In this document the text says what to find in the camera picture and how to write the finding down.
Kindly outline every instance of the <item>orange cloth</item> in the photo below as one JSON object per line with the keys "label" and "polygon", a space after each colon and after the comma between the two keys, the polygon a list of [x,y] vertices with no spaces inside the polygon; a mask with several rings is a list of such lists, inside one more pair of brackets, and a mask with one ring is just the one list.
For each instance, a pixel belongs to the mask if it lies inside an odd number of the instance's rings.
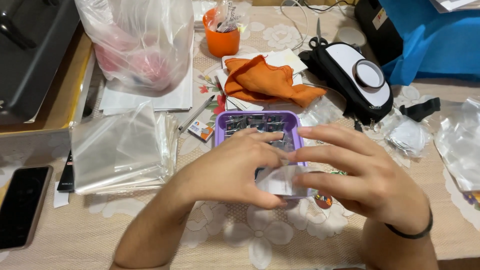
{"label": "orange cloth", "polygon": [[326,93],[321,88],[292,86],[292,68],[271,66],[262,55],[251,60],[230,58],[225,60],[225,65],[230,75],[224,90],[227,95],[242,100],[273,102],[283,99],[305,108]]}

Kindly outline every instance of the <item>smartphone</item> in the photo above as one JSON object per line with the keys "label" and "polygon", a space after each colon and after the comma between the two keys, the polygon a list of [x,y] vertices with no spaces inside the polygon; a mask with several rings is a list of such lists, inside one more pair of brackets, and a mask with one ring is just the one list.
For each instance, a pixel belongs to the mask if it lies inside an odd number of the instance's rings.
{"label": "smartphone", "polygon": [[41,166],[13,172],[0,198],[0,252],[26,248],[33,241],[52,171],[51,166]]}

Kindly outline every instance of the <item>plastic bag with red items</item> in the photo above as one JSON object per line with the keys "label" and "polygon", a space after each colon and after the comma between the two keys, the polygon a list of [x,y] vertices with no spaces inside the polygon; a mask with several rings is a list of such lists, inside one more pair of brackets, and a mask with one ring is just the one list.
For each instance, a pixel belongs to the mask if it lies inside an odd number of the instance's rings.
{"label": "plastic bag with red items", "polygon": [[185,76],[193,39],[191,0],[75,0],[108,80],[164,90]]}

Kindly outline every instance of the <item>left hand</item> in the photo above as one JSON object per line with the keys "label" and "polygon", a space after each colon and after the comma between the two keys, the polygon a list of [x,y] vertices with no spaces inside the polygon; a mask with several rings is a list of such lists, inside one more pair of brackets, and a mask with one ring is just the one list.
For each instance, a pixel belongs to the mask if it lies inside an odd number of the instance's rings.
{"label": "left hand", "polygon": [[259,133],[255,128],[236,132],[231,138],[180,170],[169,182],[176,184],[187,203],[212,200],[254,204],[265,209],[284,207],[284,199],[259,190],[255,170],[277,168],[286,152],[266,142],[280,140],[281,132]]}

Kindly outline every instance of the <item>small box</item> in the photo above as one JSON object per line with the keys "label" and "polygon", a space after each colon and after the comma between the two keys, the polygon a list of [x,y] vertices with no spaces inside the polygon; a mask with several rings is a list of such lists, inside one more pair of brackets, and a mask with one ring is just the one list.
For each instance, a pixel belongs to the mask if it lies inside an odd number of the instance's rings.
{"label": "small box", "polygon": [[197,136],[200,140],[207,142],[213,135],[213,128],[195,119],[187,129],[190,133]]}

